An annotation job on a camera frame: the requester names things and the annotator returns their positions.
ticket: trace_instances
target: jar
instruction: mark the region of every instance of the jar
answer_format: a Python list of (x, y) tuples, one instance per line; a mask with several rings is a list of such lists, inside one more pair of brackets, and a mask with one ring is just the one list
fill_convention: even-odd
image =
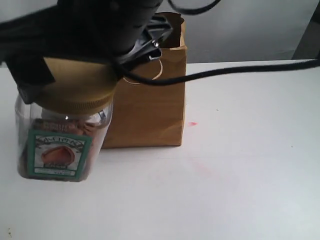
[(117, 78), (103, 64), (45, 59), (55, 83), (36, 101), (15, 104), (18, 173), (81, 182), (98, 157), (112, 118)]

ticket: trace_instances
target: white table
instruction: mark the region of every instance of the white table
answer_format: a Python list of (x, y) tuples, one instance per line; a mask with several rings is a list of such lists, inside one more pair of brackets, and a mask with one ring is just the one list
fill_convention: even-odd
[(182, 147), (104, 150), (87, 181), (64, 183), (17, 174), (17, 91), (0, 69), (0, 240), (320, 239), (319, 76), (188, 83)]

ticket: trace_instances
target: jar label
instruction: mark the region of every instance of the jar label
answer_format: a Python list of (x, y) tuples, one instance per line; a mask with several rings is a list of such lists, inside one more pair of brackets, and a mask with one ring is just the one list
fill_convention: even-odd
[(42, 178), (79, 179), (91, 144), (90, 136), (30, 129), (28, 174)]

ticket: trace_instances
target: gold lid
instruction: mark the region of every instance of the gold lid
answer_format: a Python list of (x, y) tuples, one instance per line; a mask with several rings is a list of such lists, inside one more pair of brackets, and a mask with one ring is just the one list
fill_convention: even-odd
[(111, 66), (55, 58), (44, 59), (55, 82), (44, 87), (35, 103), (66, 115), (92, 115), (113, 99), (117, 76)]

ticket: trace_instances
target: black wire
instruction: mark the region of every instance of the black wire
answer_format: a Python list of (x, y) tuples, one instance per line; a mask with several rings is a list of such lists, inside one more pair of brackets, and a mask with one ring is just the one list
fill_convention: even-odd
[(213, 9), (218, 3), (221, 2), (221, 0), (215, 0), (212, 3), (210, 3), (207, 6), (204, 7), (199, 7), (199, 8), (181, 8), (178, 7), (172, 0), (167, 0), (169, 5), (172, 7), (173, 10), (175, 10), (177, 13), (179, 14), (183, 14), (183, 15), (200, 15), (203, 14), (205, 12), (210, 11), (211, 9)]
[(138, 76), (132, 72), (129, 72), (125, 69), (113, 56), (113, 54), (109, 51), (105, 42), (100, 37), (96, 25), (93, 22), (90, 14), (88, 15), (88, 19), (86, 21), (88, 24), (88, 30), (91, 31), (92, 37), (95, 40), (96, 44), (101, 47), (109, 59), (113, 67), (123, 74), (124, 77), (134, 80), (141, 84), (151, 85), (151, 86), (168, 86), (179, 83), (185, 83), (192, 80), (203, 79), (207, 77), (226, 75), (226, 74), (239, 74), (239, 73), (260, 73), (260, 72), (284, 72), (284, 71), (295, 71), (295, 70), (306, 70), (312, 69), (316, 67), (320, 67), (320, 60), (308, 60), (303, 62), (295, 62), (289, 64), (276, 64), (276, 65), (254, 65), (254, 66), (236, 66), (236, 67), (228, 67), (222, 69), (209, 70), (204, 72), (199, 72), (187, 76), (174, 77), (168, 79), (161, 80), (152, 80), (149, 78), (145, 78), (142, 76)]

